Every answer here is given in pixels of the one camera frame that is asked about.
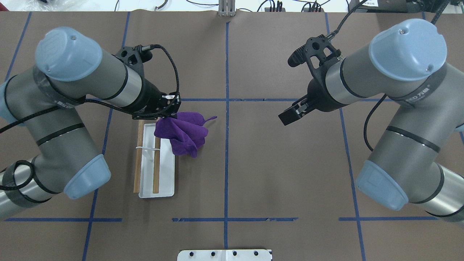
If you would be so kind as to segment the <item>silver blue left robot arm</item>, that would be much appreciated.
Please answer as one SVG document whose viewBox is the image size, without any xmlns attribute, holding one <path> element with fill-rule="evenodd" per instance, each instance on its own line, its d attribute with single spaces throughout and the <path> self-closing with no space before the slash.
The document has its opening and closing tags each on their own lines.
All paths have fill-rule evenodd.
<svg viewBox="0 0 464 261">
<path fill-rule="evenodd" d="M 76 107 L 95 103 L 133 119 L 175 117 L 181 104 L 176 90 L 166 94 L 144 76 L 158 44 L 123 46 L 115 55 L 69 27 L 49 31 L 38 43 L 35 64 L 1 85 L 5 132 L 23 124 L 40 154 L 1 171 L 1 220 L 64 193 L 78 199 L 104 185 L 111 172 Z"/>
</svg>

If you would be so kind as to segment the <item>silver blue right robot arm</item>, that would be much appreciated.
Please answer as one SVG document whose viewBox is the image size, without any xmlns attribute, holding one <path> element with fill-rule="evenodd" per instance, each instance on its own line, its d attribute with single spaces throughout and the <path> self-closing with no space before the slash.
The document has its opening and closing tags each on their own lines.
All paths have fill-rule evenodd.
<svg viewBox="0 0 464 261">
<path fill-rule="evenodd" d="M 399 109 L 364 162 L 355 185 L 399 211 L 411 203 L 463 227 L 463 176 L 436 162 L 453 132 L 463 131 L 463 72 L 447 63 L 444 36 L 427 20 L 405 20 L 344 58 L 335 32 L 308 38 L 288 58 L 307 64 L 307 94 L 279 115 L 291 124 L 313 110 L 334 111 L 384 94 Z"/>
</svg>

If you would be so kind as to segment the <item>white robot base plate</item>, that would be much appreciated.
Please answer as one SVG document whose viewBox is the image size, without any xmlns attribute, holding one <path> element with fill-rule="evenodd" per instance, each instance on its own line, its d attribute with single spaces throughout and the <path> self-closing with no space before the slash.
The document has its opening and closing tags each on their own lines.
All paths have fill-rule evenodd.
<svg viewBox="0 0 464 261">
<path fill-rule="evenodd" d="M 213 249 L 182 250 L 178 261 L 272 261 L 272 251 L 268 249 Z"/>
</svg>

